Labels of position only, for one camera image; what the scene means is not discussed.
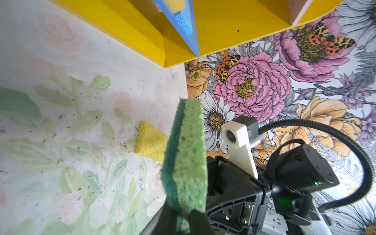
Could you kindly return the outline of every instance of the pink peony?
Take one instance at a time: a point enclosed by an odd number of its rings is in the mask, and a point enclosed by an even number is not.
[[[228,71],[226,82],[217,80],[213,88],[215,97],[223,97],[237,115],[247,115],[262,122],[283,110],[290,86],[287,70],[261,52],[256,56],[241,57]]]
[[[320,21],[326,24],[330,35],[336,38],[345,37],[340,33],[343,26],[337,25],[338,16],[334,12],[321,19],[307,24],[304,28],[287,30],[277,33],[275,37],[275,49],[279,52],[283,65],[290,70],[291,77],[299,82],[322,82],[334,77],[333,71],[349,61],[345,57],[355,47],[344,49],[340,55],[327,55],[325,50],[320,50],[319,45],[309,42],[309,35],[313,33],[314,26]]]

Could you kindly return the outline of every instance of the cable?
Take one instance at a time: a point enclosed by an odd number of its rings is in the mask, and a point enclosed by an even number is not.
[[[327,202],[319,206],[318,211],[320,213],[325,213],[326,210],[331,208],[336,208],[340,206],[346,206],[348,204],[354,203],[363,197],[367,195],[367,193],[371,190],[372,184],[373,184],[373,177],[374,177],[374,171],[373,166],[370,157],[367,155],[367,153],[350,137],[348,137],[343,132],[311,120],[304,120],[304,119],[288,119],[288,120],[282,120],[282,121],[276,121],[273,123],[269,123],[259,129],[259,135],[262,135],[263,133],[273,130],[277,127],[287,127],[287,126],[304,126],[309,128],[314,128],[320,131],[324,131],[333,137],[337,138],[339,141],[347,145],[347,147],[350,148],[350,150],[358,157],[360,163],[363,167],[363,181],[360,187],[351,195],[348,197],[345,197],[343,199],[339,199],[332,202]]]

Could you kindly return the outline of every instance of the yellow sponge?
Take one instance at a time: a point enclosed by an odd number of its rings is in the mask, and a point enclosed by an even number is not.
[[[173,14],[186,8],[185,0],[164,0],[164,2]]]
[[[163,162],[168,137],[149,123],[142,121],[138,129],[135,153]]]

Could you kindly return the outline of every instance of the blue sponge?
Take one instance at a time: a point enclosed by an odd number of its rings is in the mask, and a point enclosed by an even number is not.
[[[191,35],[193,33],[193,29],[191,21],[191,11],[189,9],[188,1],[186,1],[186,8],[175,13],[174,16],[180,27],[184,30],[185,34]]]

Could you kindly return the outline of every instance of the sponge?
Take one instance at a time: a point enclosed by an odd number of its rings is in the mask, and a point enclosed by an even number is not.
[[[193,210],[205,212],[208,171],[199,99],[180,100],[161,173],[172,209],[185,219]]]
[[[164,2],[173,14],[186,8],[185,0],[164,0]]]
[[[168,137],[149,123],[142,121],[138,129],[135,153],[163,162]]]

